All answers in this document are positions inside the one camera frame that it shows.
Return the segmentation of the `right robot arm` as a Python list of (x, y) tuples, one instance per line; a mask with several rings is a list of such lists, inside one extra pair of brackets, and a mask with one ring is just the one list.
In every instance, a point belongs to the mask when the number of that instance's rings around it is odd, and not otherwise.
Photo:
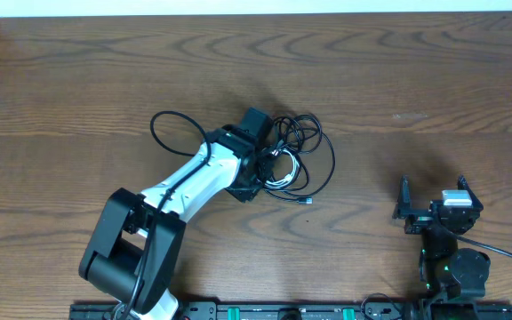
[(405, 319), (477, 319), (476, 299), (485, 296), (491, 260), (487, 254), (459, 248), (460, 237), (476, 224), (484, 209), (466, 179), (446, 189), (427, 209), (412, 206), (409, 181), (400, 180), (393, 218), (404, 232), (421, 236), (421, 282), (427, 295), (404, 306)]

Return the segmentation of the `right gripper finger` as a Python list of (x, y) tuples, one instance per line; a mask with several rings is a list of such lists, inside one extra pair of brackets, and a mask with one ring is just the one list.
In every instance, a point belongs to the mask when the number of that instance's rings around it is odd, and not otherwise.
[(412, 200), (410, 197), (409, 181), (406, 175), (400, 180), (399, 193), (396, 200), (394, 219), (405, 219), (412, 211)]
[(466, 178), (464, 177), (463, 174), (461, 174), (458, 177), (457, 189), (458, 190), (465, 190), (465, 191), (467, 191), (468, 195), (469, 195), (469, 197), (470, 197), (470, 199), (472, 201), (472, 207), (475, 208), (476, 210), (483, 210), (484, 205), (481, 203), (481, 201), (477, 198), (475, 193), (472, 191), (472, 189), (468, 185), (468, 182), (467, 182), (467, 180), (466, 180)]

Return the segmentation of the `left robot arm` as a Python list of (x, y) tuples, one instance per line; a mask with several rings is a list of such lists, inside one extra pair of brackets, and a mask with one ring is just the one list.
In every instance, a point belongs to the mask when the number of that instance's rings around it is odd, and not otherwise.
[(272, 127), (267, 113), (249, 108), (239, 124), (201, 129), (197, 152), (163, 181), (108, 198), (78, 273), (117, 300), (113, 318), (175, 315), (179, 303), (169, 286), (188, 222), (222, 190), (244, 203), (264, 188)]

